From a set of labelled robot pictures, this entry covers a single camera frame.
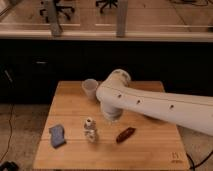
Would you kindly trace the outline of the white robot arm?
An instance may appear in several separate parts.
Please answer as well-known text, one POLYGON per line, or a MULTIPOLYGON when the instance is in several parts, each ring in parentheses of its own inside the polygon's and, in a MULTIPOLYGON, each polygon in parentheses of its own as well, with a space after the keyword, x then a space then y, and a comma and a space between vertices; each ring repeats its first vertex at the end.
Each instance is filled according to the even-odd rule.
POLYGON ((106 119, 118 120, 130 110, 213 136, 213 97, 138 90, 130 82, 128 72, 115 69, 97 88, 106 119))

